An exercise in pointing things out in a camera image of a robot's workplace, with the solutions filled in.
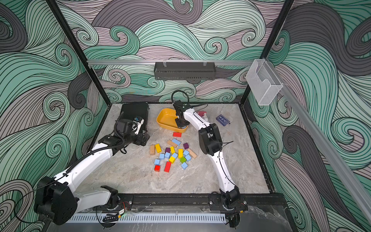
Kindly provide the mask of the blue cube bottom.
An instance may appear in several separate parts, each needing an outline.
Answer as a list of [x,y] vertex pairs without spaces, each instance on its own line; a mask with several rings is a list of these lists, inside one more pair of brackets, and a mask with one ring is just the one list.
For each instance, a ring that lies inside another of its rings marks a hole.
[[188,167],[188,164],[186,162],[181,164],[181,167],[185,170]]

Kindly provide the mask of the red long block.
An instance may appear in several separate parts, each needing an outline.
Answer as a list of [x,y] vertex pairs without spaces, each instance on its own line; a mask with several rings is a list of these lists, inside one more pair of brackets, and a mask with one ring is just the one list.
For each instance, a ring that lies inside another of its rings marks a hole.
[[169,173],[172,163],[170,161],[166,162],[164,172]]

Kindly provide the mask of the pink white small toy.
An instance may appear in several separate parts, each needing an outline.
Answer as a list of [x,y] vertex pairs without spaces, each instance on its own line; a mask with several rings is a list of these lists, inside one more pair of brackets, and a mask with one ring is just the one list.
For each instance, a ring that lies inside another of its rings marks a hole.
[[198,111],[197,114],[206,122],[209,122],[206,111]]

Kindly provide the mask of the black front rail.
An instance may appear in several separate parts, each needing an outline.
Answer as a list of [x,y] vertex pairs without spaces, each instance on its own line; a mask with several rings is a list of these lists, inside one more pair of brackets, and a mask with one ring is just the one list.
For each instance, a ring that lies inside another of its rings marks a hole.
[[229,207],[222,201],[221,194],[191,193],[191,194],[134,194],[120,193],[119,198],[129,203],[129,208],[140,206],[199,206],[211,211],[240,211],[249,206],[284,206],[287,204],[284,196],[278,193],[240,194],[240,197]]

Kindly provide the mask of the natural wood block top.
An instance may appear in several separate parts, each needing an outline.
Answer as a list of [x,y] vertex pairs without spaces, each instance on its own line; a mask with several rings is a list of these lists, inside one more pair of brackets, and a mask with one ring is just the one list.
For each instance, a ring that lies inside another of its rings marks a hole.
[[174,143],[173,141],[171,141],[171,140],[168,140],[168,141],[167,141],[167,144],[168,144],[170,147],[174,147],[174,148],[177,148],[177,147],[178,147],[178,145],[177,145],[176,143]]

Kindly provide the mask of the yellow plastic basket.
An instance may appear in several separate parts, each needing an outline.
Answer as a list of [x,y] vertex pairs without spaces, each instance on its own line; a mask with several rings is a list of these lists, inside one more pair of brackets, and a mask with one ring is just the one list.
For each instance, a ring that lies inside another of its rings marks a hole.
[[173,131],[173,132],[180,132],[184,133],[187,131],[188,126],[184,128],[179,128],[176,123],[176,119],[178,119],[176,115],[176,111],[171,108],[164,108],[160,111],[157,116],[157,123],[161,128]]

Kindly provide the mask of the natural wood long block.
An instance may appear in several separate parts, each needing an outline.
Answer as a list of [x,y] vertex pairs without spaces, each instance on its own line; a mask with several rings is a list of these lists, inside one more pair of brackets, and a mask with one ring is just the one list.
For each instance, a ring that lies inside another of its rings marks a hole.
[[190,156],[193,158],[193,159],[195,159],[195,158],[197,158],[197,154],[194,152],[194,151],[192,151],[191,149],[187,149],[187,151],[189,152],[189,154],[190,154]]

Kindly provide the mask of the natural wood block left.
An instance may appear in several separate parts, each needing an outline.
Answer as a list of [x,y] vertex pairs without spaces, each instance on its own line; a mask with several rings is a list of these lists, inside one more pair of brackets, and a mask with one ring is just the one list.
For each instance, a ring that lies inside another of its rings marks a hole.
[[156,153],[156,147],[155,147],[155,145],[151,145],[150,146],[150,155],[155,155],[155,153]]

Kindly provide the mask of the blue long block top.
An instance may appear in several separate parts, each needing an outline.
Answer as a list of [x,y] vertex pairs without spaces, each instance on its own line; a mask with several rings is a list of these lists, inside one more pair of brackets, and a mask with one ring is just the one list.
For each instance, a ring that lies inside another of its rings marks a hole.
[[173,139],[172,140],[173,143],[177,144],[178,146],[181,145],[181,141],[177,140],[177,139]]

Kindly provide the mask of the clear acrylic wall holder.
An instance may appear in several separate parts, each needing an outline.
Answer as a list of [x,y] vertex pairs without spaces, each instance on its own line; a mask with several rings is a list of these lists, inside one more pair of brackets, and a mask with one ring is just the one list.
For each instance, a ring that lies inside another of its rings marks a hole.
[[266,59],[255,59],[246,75],[258,105],[270,105],[283,87],[279,73]]

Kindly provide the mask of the yellow block left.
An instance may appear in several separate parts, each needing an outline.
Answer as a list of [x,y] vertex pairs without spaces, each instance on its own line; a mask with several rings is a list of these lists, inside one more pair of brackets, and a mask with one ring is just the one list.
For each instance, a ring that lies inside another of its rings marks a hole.
[[161,149],[160,144],[156,144],[156,145],[155,145],[155,149],[156,149],[156,152],[157,152],[157,153],[161,153],[161,152],[162,152],[162,149]]

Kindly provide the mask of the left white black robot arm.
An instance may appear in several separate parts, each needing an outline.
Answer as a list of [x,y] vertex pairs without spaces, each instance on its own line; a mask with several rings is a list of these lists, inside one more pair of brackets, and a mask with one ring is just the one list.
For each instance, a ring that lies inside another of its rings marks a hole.
[[118,119],[112,133],[104,136],[86,155],[54,177],[42,178],[35,195],[34,212],[56,225],[66,223],[74,214],[93,207],[116,210],[118,191],[107,185],[88,193],[77,192],[80,184],[101,164],[130,144],[145,146],[149,139],[145,120]]

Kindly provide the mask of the black wall shelf tray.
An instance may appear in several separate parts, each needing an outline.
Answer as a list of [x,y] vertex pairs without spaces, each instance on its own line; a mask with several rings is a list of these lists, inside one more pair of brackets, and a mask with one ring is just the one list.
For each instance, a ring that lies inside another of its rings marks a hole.
[[213,62],[156,62],[157,80],[214,80],[216,66]]

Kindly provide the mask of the red flat block top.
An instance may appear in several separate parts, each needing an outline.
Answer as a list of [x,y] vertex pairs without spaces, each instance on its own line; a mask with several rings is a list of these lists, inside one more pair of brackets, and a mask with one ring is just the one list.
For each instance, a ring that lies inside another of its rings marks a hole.
[[182,137],[180,132],[173,132],[173,137]]

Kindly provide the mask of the black hard case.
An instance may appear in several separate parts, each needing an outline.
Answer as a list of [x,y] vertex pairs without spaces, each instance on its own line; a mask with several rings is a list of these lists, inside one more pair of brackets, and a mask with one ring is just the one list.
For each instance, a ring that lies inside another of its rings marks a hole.
[[144,120],[142,130],[147,130],[149,105],[147,102],[125,103],[121,106],[118,119],[134,120],[135,117],[141,117]]

